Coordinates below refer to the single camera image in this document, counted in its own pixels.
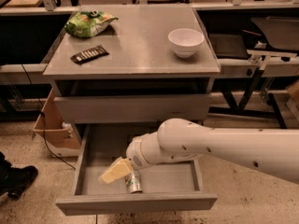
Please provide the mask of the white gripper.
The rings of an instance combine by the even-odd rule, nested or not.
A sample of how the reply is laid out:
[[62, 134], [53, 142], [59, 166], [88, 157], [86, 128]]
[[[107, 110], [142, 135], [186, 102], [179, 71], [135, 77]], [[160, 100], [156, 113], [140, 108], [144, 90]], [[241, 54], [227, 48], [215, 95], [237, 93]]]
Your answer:
[[129, 175], [134, 169], [145, 169], [151, 164], [144, 158], [141, 145], [146, 135], [136, 136], [126, 150], [126, 158], [122, 157], [114, 160], [110, 166], [98, 177], [98, 181], [103, 184], [110, 184], [120, 178]]

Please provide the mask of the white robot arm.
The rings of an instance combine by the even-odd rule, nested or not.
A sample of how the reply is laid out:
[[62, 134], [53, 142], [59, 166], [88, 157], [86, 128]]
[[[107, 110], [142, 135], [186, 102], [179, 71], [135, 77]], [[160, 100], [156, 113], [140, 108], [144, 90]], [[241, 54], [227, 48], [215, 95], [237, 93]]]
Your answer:
[[112, 162], [99, 181], [109, 184], [133, 170], [204, 154], [293, 183], [299, 180], [298, 130], [209, 128], [186, 119], [168, 119], [156, 132], [135, 137], [126, 157]]

